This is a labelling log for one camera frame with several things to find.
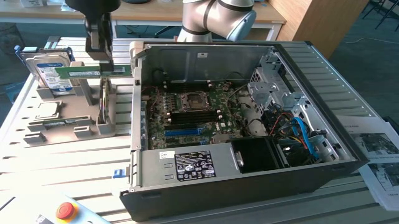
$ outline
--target wooden desk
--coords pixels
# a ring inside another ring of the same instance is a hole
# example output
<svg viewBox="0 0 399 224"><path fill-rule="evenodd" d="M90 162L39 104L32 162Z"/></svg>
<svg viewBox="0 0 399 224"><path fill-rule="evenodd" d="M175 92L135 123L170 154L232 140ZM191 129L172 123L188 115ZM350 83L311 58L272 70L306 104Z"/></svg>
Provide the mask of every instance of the wooden desk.
<svg viewBox="0 0 399 224"><path fill-rule="evenodd" d="M276 40L284 17L275 8L259 2L254 6L256 21L252 28L270 29L267 40ZM122 2L119 9L112 12L112 23L116 25L182 26L183 2L162 2L152 0L144 4ZM20 23L63 23L82 24L80 12L62 12L60 6L23 8L19 0L0 1L0 22Z"/></svg>

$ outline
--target floor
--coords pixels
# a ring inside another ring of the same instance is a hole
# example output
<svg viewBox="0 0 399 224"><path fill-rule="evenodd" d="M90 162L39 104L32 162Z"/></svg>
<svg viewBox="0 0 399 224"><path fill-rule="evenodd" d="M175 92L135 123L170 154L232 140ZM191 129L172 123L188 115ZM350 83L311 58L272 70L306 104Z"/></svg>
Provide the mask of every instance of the floor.
<svg viewBox="0 0 399 224"><path fill-rule="evenodd" d="M399 42L399 31L394 32L399 21L387 19L375 30L382 18L371 12L366 19L354 23L330 62L345 76L357 91L365 97L381 116L391 116L399 122L399 44L362 40L363 37ZM80 25L60 24L18 24L20 34L27 46L44 46L50 35L84 37L84 27ZM136 34L128 34L124 26L118 27L120 38L154 38L154 34L163 27L130 27ZM179 34L180 28L174 28L160 38L172 38ZM28 69L23 66L15 55L6 55L0 51L0 124L11 109L11 102L4 94L4 84L23 82L28 77Z"/></svg>

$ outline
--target hard drive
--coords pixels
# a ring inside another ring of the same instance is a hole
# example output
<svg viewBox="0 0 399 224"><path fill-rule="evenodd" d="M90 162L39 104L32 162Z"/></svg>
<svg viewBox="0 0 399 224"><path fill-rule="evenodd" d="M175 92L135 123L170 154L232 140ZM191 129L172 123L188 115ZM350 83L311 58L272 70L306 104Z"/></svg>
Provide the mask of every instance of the hard drive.
<svg viewBox="0 0 399 224"><path fill-rule="evenodd" d="M27 47L16 52L39 81L40 88L50 88L55 96L75 94L78 80L60 79L55 68L68 67L74 61L72 49L38 49Z"/></svg>

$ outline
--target paper document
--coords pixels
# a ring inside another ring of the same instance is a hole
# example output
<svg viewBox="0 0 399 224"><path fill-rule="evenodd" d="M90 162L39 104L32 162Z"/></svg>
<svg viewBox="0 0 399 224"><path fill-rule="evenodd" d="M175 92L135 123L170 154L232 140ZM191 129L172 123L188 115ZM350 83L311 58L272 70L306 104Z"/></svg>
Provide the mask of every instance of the paper document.
<svg viewBox="0 0 399 224"><path fill-rule="evenodd" d="M359 172L371 195L386 210L399 210L399 136L381 118L338 118L370 159Z"/></svg>

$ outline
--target slotted metal surface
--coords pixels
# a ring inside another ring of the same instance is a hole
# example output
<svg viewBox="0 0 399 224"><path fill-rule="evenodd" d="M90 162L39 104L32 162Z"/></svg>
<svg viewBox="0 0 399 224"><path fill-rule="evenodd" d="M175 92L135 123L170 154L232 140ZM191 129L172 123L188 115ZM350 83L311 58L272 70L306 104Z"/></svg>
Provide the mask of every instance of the slotted metal surface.
<svg viewBox="0 0 399 224"><path fill-rule="evenodd" d="M128 64L128 48L132 39L116 39L115 63ZM78 61L95 64L84 52L83 38L62 38L58 47L70 46ZM311 46L303 42L283 43L306 76L316 85L322 97L335 114L375 116L357 92L341 75L323 60ZM130 80L114 80L118 88L118 129L120 136L90 142L71 142L56 147L24 149L10 145L8 130L18 127L18 120L28 113L27 107L35 102L35 82L30 77L24 90L12 107L0 129L3 139L0 162L0 203L14 196L14 190L35 191L36 187L56 190L75 198L88 209L111 223L134 224L118 197L112 196L115 168L130 163ZM374 202L370 191L358 172L330 181L311 194L246 204L206 211L146 223L311 223L311 224L371 224L398 223L399 212L387 212Z"/></svg>

